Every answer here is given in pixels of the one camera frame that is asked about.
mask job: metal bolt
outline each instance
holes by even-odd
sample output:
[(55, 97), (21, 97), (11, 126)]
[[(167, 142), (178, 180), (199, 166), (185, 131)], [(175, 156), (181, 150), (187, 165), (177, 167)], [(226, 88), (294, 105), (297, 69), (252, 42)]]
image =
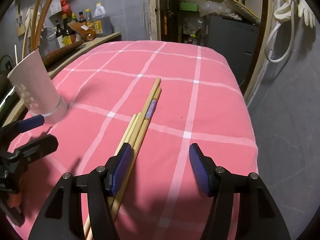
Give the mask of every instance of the metal bolt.
[(71, 176), (71, 173), (70, 173), (70, 172), (66, 172), (65, 174), (62, 175), (62, 177), (63, 177), (64, 179), (68, 179), (68, 178), (70, 178), (70, 176)]
[(224, 173), (224, 168), (221, 166), (216, 167), (216, 172), (217, 173)]
[(103, 172), (103, 171), (105, 171), (105, 166), (99, 166), (99, 167), (97, 167), (97, 172)]
[(257, 173), (254, 173), (254, 172), (250, 173), (250, 177), (251, 177), (252, 179), (257, 179), (257, 178), (259, 178), (258, 174), (257, 174)]

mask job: white hose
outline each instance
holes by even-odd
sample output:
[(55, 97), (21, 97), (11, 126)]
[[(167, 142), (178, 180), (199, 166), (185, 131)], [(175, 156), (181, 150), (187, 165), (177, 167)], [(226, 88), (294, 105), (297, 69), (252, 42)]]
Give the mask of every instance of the white hose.
[(279, 59), (271, 59), (269, 57), (269, 51), (270, 51), (270, 42), (272, 37), (275, 35), (275, 33), (278, 31), (279, 27), (281, 26), (281, 23), (278, 23), (276, 25), (276, 27), (272, 30), (272, 32), (270, 33), (270, 36), (267, 40), (267, 44), (266, 47), (264, 49), (264, 54), (266, 55), (266, 58), (269, 62), (271, 63), (278, 63), (280, 61), (283, 61), (290, 53), (291, 48), (292, 48), (292, 42), (293, 42), (293, 36), (294, 36), (294, 3), (291, 3), (291, 37), (290, 37), (290, 43), (289, 43), (289, 47), (287, 49), (287, 51), (285, 52), (285, 54), (279, 58)]

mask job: purple label on chopstick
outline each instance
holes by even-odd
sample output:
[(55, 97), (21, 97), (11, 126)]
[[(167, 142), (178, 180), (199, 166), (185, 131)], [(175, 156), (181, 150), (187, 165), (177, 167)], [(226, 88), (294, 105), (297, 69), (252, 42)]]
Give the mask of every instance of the purple label on chopstick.
[(148, 112), (147, 112), (147, 114), (146, 114), (146, 119), (151, 119), (152, 114), (153, 114), (153, 111), (154, 111), (154, 109), (155, 109), (155, 107), (156, 107), (156, 103), (157, 103), (157, 100), (156, 100), (156, 99), (153, 99), (153, 100), (151, 101), (151, 104), (150, 104), (150, 106), (149, 106)]

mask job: pink tablecloth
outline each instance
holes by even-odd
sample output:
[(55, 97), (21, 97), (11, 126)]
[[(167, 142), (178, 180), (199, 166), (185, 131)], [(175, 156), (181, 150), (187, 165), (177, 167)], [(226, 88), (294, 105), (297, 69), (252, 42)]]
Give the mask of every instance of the pink tablecloth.
[[(72, 62), (53, 83), (70, 103), (67, 116), (12, 143), (42, 132), (59, 141), (55, 153), (24, 175), (27, 239), (60, 176), (89, 173), (104, 165), (133, 114), (142, 110), (155, 78), (162, 93), (116, 220), (122, 240), (199, 239), (212, 203), (199, 191), (188, 157), (191, 143), (230, 172), (257, 172), (258, 150), (244, 99), (227, 61), (189, 44), (123, 41), (103, 44)], [(237, 198), (229, 239), (235, 235)], [(83, 194), (83, 219), (88, 215)]]

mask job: red plastic bag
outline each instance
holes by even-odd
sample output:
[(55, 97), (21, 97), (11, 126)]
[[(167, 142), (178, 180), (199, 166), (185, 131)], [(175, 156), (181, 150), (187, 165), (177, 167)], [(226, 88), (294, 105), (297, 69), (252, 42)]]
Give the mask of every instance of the red plastic bag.
[(66, 0), (60, 0), (62, 7), (62, 14), (66, 14), (67, 16), (71, 15), (70, 4), (67, 3)]

